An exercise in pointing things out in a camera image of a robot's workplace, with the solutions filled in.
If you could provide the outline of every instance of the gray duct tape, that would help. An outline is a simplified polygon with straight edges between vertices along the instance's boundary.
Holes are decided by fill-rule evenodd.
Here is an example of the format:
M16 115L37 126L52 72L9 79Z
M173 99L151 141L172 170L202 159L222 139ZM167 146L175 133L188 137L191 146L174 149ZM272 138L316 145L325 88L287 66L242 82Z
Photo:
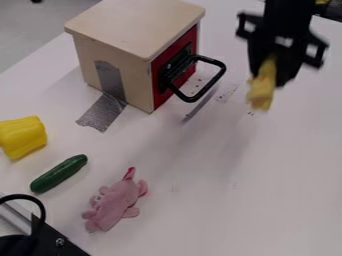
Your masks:
M126 102L111 95L103 94L76 123L95 128L104 133L126 106Z
M96 61L95 65L104 94L76 123L104 133L125 109L127 102L120 70L104 61Z

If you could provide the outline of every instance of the black handle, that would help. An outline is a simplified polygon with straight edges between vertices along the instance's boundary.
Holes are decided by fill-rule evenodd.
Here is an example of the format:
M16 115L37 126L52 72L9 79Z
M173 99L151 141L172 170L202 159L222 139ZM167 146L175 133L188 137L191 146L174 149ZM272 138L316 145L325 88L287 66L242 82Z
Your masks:
M175 76L175 74L179 74L180 69L183 71L187 70L191 65L194 65L198 61L218 66L221 69L196 95L189 97L182 93L178 87L173 84L173 82L178 78L178 76ZM186 64L185 67L184 65L176 66L175 68L169 70L166 74L163 74L161 76L161 83L164 87L170 89L174 94L176 94L181 100L188 103L196 102L202 98L227 71L227 67L223 62L197 54L188 55L183 64L184 63Z

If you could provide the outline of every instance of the yellow object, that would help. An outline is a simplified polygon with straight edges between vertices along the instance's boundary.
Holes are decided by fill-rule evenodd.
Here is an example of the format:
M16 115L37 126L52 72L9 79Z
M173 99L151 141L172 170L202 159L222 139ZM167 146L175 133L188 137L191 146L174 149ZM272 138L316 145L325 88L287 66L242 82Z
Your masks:
M316 4L328 4L329 0L316 0Z
M267 112L270 109L276 78L276 57L272 55L262 64L258 76L248 81L251 89L247 93L246 101L251 103L254 110Z
M37 116L0 122L0 146L11 160L20 159L46 143L45 127Z

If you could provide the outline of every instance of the green cucumber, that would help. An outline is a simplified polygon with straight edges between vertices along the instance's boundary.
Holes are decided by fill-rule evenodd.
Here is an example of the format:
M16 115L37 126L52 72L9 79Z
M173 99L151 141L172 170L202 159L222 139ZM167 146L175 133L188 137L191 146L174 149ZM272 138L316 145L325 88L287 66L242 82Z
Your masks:
M73 156L35 179L31 183L30 189L36 194L45 193L77 173L87 162L86 155Z

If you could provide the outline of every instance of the box side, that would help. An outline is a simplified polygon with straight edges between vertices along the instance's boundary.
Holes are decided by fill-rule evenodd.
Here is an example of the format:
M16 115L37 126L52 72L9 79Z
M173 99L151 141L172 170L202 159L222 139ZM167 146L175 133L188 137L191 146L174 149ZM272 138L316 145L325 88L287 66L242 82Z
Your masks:
M74 35L74 41L86 83L104 91L95 63L107 62L120 72L126 101L147 113L153 112L150 63L86 37Z

